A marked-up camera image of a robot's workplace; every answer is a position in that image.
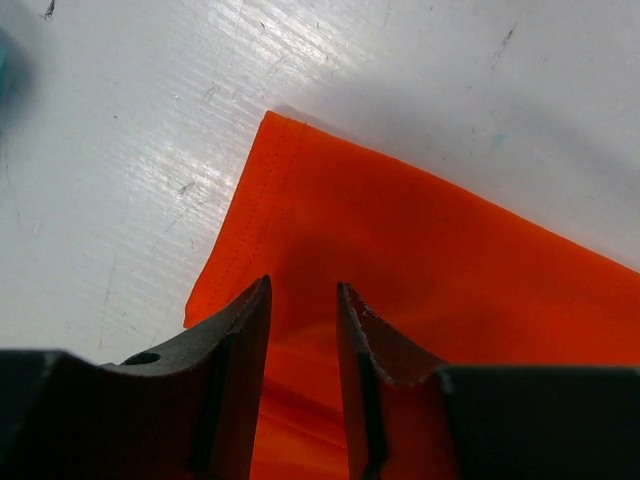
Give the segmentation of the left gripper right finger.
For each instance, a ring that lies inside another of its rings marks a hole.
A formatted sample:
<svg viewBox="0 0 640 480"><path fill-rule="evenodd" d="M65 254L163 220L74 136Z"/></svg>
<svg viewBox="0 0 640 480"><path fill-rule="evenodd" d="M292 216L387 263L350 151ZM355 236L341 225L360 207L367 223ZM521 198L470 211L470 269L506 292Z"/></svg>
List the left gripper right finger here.
<svg viewBox="0 0 640 480"><path fill-rule="evenodd" d="M444 362L337 287L336 342L352 479L460 476L436 375Z"/></svg>

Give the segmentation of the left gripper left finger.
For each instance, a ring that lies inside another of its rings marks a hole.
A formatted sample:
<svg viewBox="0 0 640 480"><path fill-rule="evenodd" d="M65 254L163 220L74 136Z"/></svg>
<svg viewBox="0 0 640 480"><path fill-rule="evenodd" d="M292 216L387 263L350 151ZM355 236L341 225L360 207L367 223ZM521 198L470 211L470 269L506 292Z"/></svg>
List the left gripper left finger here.
<svg viewBox="0 0 640 480"><path fill-rule="evenodd" d="M270 332L269 277L176 337L105 364L132 432L123 477L246 479Z"/></svg>

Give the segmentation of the orange t shirt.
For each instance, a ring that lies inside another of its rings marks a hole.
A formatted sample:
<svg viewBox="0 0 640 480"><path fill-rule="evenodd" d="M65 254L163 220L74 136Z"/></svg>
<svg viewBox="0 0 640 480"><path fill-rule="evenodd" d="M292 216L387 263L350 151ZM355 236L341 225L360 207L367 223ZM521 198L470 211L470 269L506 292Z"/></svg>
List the orange t shirt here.
<svg viewBox="0 0 640 480"><path fill-rule="evenodd" d="M348 475L336 348L346 282L462 364L639 361L639 276L445 180L267 113L186 305L193 326L269 276L251 475Z"/></svg>

